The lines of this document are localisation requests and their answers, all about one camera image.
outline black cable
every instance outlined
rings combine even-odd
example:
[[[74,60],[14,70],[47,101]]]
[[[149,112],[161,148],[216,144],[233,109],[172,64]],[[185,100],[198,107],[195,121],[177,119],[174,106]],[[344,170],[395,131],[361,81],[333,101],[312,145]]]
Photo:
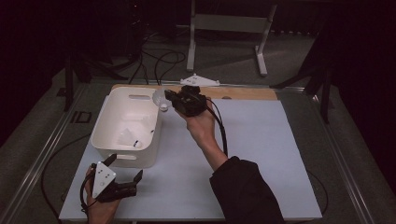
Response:
[[[93,206],[97,201],[94,201],[94,202],[91,203],[90,205],[87,205],[87,204],[85,203],[85,200],[84,200],[84,189],[85,189],[85,185],[87,184],[87,182],[88,182],[91,178],[93,178],[94,175],[95,175],[95,171],[94,171],[94,170],[92,170],[88,175],[86,175],[85,178],[84,178],[84,181],[83,181],[82,184],[81,184],[81,188],[79,189],[79,201],[81,202],[81,207],[82,207],[81,212],[84,212],[84,213],[87,215],[87,217],[89,217],[89,216],[88,216],[88,209],[89,209],[91,206]]]
[[[146,37],[146,39],[143,40],[141,46],[143,47],[143,45],[145,45],[145,44],[149,41],[150,38],[152,38],[153,36],[155,36],[155,35],[157,35],[157,34],[158,34],[158,33],[154,33],[154,34],[149,35],[148,37]]]
[[[221,140],[222,140],[222,144],[223,144],[223,152],[228,157],[227,137],[225,134],[225,129],[222,124],[222,121],[219,119],[219,117],[216,115],[216,113],[211,108],[209,108],[209,106],[206,106],[206,109],[207,109],[207,111],[209,111],[210,114],[212,114],[212,116],[215,118],[215,120],[219,124],[220,132],[221,132]]]
[[[146,84],[148,85],[149,84],[148,69],[144,64],[142,64],[142,66],[143,66],[143,71],[144,71],[143,77],[145,78]]]
[[[121,63],[121,64],[109,66],[108,69],[120,72],[120,71],[123,71],[123,70],[133,66],[134,63],[136,63],[137,60],[138,60],[138,58],[137,59],[129,59],[128,62],[126,62],[126,63]]]
[[[143,55],[142,55],[142,53],[140,53],[139,59],[138,59],[138,60],[139,60],[139,66],[136,68],[136,70],[135,70],[134,73],[132,74],[131,78],[129,79],[128,84],[131,84],[131,83],[132,83],[132,81],[134,80],[134,77],[135,77],[135,76],[137,75],[137,73],[139,72],[140,67],[143,65],[142,57],[143,57]]]
[[[158,40],[158,39],[156,39],[156,40],[149,40],[150,38],[154,37],[155,35],[161,35],[161,34],[157,32],[157,33],[154,33],[154,34],[148,36],[148,37],[147,37],[147,41],[145,41],[145,43],[147,43],[147,42],[150,42],[150,43],[164,43],[164,42],[166,42],[166,41],[168,41],[168,40],[171,39],[170,37],[168,37],[168,36],[166,36],[166,35],[161,35],[161,38],[162,38],[162,39],[160,39],[160,40]]]
[[[323,191],[324,191],[324,193],[325,193],[325,196],[326,196],[326,203],[325,203],[325,206],[324,206],[324,208],[323,208],[323,210],[321,211],[321,214],[324,216],[324,214],[326,213],[326,211],[327,211],[327,208],[328,208],[328,206],[329,206],[329,193],[327,192],[327,190],[326,190],[326,188],[324,187],[324,184],[320,181],[320,179],[317,177],[317,176],[315,176],[312,172],[310,172],[310,171],[308,171],[308,170],[306,170],[309,174],[311,174],[318,182],[319,182],[319,184],[322,186],[322,188],[323,188]]]
[[[56,151],[49,157],[49,160],[47,161],[46,165],[45,165],[44,168],[43,168],[43,171],[41,172],[41,178],[40,178],[41,193],[43,194],[44,200],[46,201],[47,205],[49,206],[49,209],[51,210],[52,214],[55,215],[55,218],[56,218],[57,222],[60,223],[60,224],[62,224],[62,221],[59,219],[58,212],[56,211],[56,209],[54,208],[54,206],[53,206],[52,203],[50,202],[50,199],[48,198],[47,193],[46,193],[45,188],[44,188],[45,173],[46,173],[46,171],[47,171],[47,168],[48,168],[50,162],[52,161],[52,159],[53,159],[56,155],[58,155],[59,152],[61,152],[61,151],[64,150],[65,148],[71,146],[72,144],[76,143],[77,141],[79,141],[79,140],[81,140],[81,139],[84,139],[84,138],[86,138],[86,137],[88,137],[88,136],[90,136],[90,135],[91,135],[90,133],[89,133],[89,134],[85,134],[85,135],[81,136],[80,138],[78,138],[78,139],[76,139],[76,140],[73,140],[73,141],[67,143],[66,145],[60,147],[58,150],[56,150]]]
[[[158,78],[158,74],[157,74],[158,64],[160,63],[160,61],[161,61],[162,58],[164,58],[166,55],[169,55],[169,54],[172,54],[172,53],[173,53],[173,52],[167,52],[167,53],[165,53],[165,54],[164,54],[163,56],[161,56],[160,59],[157,60],[157,62],[155,63],[155,66],[154,66],[154,76],[155,76],[155,79],[157,80],[157,84],[158,84],[159,86],[162,85],[161,79],[163,78],[163,76],[164,76],[167,72],[169,72],[170,70],[172,70],[172,68],[174,68],[174,67],[176,66],[176,64],[173,63],[173,65],[172,65],[168,70],[166,70],[166,71],[160,76],[160,78]]]
[[[210,99],[207,99],[207,98],[206,98],[206,100],[207,100],[207,101],[209,101],[210,103],[212,103],[212,105],[214,105],[214,106],[215,106],[216,110],[218,111],[219,120],[220,120],[220,121],[221,121],[221,123],[222,123],[222,118],[221,118],[221,114],[220,114],[220,112],[219,112],[219,109],[218,109],[218,107],[215,105],[215,103],[214,103],[212,100],[210,100]]]
[[[328,194],[326,188],[324,187],[324,184],[320,181],[320,179],[319,179],[317,176],[315,176],[312,172],[310,172],[309,170],[306,170],[306,171],[307,171],[310,175],[312,175],[312,176],[319,182],[319,184],[321,185],[321,187],[323,188],[323,191],[324,191],[325,196],[326,196],[326,203],[325,203],[324,208],[320,211],[320,213],[324,216],[324,214],[326,213],[327,208],[328,208],[328,206],[329,206],[329,194]],[[312,220],[308,220],[308,221],[299,221],[299,222],[293,222],[292,224],[302,224],[302,223],[308,223],[308,222],[311,222],[311,221],[312,221]]]
[[[185,55],[184,53],[182,53],[182,52],[178,52],[178,51],[175,51],[175,50],[172,50],[172,49],[151,49],[151,50],[168,50],[168,52],[165,52],[165,54],[163,54],[161,57],[156,57],[156,56],[154,56],[154,55],[152,55],[152,54],[150,54],[150,53],[148,53],[148,52],[146,52],[146,51],[143,51],[143,53],[147,54],[148,56],[157,59],[157,62],[155,63],[155,66],[154,66],[154,77],[155,77],[155,80],[157,81],[157,84],[158,84],[159,86],[161,86],[161,85],[162,85],[163,77],[164,77],[169,71],[171,71],[171,70],[176,66],[177,63],[182,63],[182,62],[184,62],[184,61],[186,60],[186,55]],[[174,62],[170,62],[170,61],[166,61],[166,60],[163,59],[164,57],[166,57],[167,55],[170,55],[170,54],[176,54],[177,60],[174,61]],[[159,76],[157,70],[158,70],[158,66],[159,66],[160,62],[162,62],[162,63],[170,63],[170,64],[172,64],[172,66],[171,66],[170,68],[168,68],[165,72],[163,72],[163,73]]]

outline table leg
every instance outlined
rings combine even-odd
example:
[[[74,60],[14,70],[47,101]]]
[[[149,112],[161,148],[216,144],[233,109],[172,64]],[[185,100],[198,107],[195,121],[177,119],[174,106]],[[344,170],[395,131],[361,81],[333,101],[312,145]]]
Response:
[[[191,0],[190,46],[187,58],[187,71],[194,70],[195,61],[195,0]]]
[[[73,104],[73,65],[70,55],[67,55],[64,65],[65,99],[64,111],[68,111]]]
[[[263,77],[266,77],[268,73],[264,62],[264,56],[262,55],[262,50],[264,49],[265,41],[267,40],[268,34],[270,32],[275,11],[276,11],[276,5],[272,5],[270,13],[268,14],[267,17],[267,21],[265,22],[264,31],[262,33],[262,42],[260,43],[259,46],[256,46],[257,63],[259,65],[260,75]]]

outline black jacket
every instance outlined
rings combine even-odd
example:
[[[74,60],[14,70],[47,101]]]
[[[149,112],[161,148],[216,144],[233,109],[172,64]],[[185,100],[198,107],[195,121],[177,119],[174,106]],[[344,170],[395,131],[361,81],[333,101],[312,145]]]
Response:
[[[285,223],[256,163],[232,157],[215,171],[210,185],[227,223]]]

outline table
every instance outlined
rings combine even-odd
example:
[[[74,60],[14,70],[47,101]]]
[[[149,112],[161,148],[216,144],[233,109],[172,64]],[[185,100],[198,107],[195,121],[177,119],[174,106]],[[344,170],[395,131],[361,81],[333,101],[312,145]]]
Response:
[[[268,89],[222,87],[203,88],[204,92],[219,107],[227,133],[229,156],[259,164],[283,217],[286,220],[320,218],[318,203],[282,104],[271,97],[275,94]],[[233,100],[215,99],[214,95],[207,94],[210,92],[227,92]],[[247,97],[253,92],[261,92],[262,98],[268,93],[271,100],[234,99]],[[221,142],[219,128],[216,130],[216,137]],[[121,201],[115,218],[133,221],[222,220],[223,214],[208,181],[212,170],[186,130],[184,120],[173,109],[163,113],[158,150],[156,163],[144,171],[137,195]],[[60,219],[85,219],[79,207],[78,190],[88,166],[102,160],[96,149],[88,144]],[[112,167],[112,170],[118,175],[118,183],[131,181],[138,172],[133,168]]]
[[[196,47],[195,29],[259,33],[262,34],[262,41],[259,46],[256,46],[256,58],[260,75],[266,77],[267,68],[262,51],[270,32],[275,12],[276,4],[272,4],[267,18],[197,14],[195,13],[195,0],[191,0],[190,46],[187,58],[187,70],[193,71],[194,68]]]

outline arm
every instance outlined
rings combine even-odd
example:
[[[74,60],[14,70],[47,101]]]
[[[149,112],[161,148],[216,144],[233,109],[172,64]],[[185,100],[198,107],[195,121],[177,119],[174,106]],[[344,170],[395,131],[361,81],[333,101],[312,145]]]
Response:
[[[212,104],[209,101],[206,103],[212,109]],[[192,138],[204,152],[209,165],[216,171],[228,158],[220,149],[215,138],[215,118],[207,110],[195,117],[188,118],[180,113],[179,115],[186,120],[187,129]]]
[[[256,163],[230,159],[215,138],[215,119],[206,110],[199,116],[184,117],[187,129],[215,171],[210,184],[227,223],[284,223],[276,197],[262,179]]]

